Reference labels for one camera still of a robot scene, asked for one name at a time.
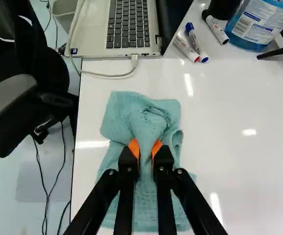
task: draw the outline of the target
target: dry erase marker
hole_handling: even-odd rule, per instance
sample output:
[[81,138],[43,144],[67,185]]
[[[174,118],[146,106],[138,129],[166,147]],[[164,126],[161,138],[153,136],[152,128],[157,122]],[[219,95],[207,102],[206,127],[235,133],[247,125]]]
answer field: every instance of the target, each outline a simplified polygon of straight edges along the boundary
[[209,60],[208,55],[204,52],[204,50],[201,48],[201,43],[199,38],[197,37],[194,26],[191,22],[187,23],[186,26],[186,34],[189,36],[189,41],[191,45],[193,46],[194,50],[199,54],[199,61],[201,63],[205,63]]
[[190,61],[196,63],[199,60],[199,55],[196,51],[194,51],[185,40],[183,40],[181,37],[176,35],[174,39],[174,44],[180,49],[188,58]]
[[228,35],[226,35],[223,29],[215,22],[214,18],[209,14],[207,9],[203,10],[201,16],[207,25],[209,25],[210,29],[221,45],[227,44],[230,41]]

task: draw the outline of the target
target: laptop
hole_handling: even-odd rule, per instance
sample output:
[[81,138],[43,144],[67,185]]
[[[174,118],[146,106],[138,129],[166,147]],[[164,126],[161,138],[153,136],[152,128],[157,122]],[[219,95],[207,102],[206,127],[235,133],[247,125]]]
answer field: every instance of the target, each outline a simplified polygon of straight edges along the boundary
[[193,2],[193,0],[84,1],[71,41],[73,57],[164,55]]

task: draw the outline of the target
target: blue bottle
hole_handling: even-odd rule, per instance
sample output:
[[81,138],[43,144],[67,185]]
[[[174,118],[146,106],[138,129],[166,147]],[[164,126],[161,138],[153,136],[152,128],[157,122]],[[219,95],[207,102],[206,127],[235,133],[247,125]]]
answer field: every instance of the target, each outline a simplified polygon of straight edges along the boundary
[[261,51],[283,30],[283,0],[244,0],[228,21],[230,43]]

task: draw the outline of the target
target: floor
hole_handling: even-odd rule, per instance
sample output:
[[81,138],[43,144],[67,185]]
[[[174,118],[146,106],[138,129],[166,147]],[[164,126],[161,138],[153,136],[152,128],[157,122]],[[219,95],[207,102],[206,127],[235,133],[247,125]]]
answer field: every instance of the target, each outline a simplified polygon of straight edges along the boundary
[[[45,2],[30,0],[36,15],[45,28],[49,12]],[[58,45],[66,42],[68,36],[58,25]],[[55,47],[55,23],[53,19],[45,32],[48,46]],[[79,77],[66,59],[71,84],[69,92],[78,94]],[[75,60],[80,67],[80,60]],[[62,210],[71,197],[71,171],[73,163],[73,137],[69,120],[64,121],[64,138],[67,146],[66,164],[51,196],[48,211],[48,234],[57,234]],[[38,146],[45,185],[48,191],[63,162],[64,147],[61,125],[51,128],[43,145]],[[0,235],[41,235],[46,196],[43,192],[40,173],[36,161],[36,151],[32,138],[26,137],[15,151],[5,159],[0,159]],[[65,213],[62,234],[69,224],[69,209]]]

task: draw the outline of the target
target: folded towel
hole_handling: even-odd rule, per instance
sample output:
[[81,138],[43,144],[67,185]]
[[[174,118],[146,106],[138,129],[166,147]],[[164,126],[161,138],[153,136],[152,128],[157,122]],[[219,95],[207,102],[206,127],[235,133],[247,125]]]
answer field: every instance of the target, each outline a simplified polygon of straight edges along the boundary
[[[100,132],[110,139],[110,146],[98,170],[97,180],[109,168],[118,170],[118,158],[125,145],[133,138],[140,147],[140,178],[134,198],[136,232],[158,231],[157,190],[151,171],[150,153],[159,139],[170,147],[174,167],[179,167],[183,132],[178,129],[181,106],[177,100],[152,100],[134,92],[112,92],[106,107]],[[119,194],[112,201],[102,226],[113,229]],[[172,193],[175,222],[178,231],[190,228],[183,208]]]

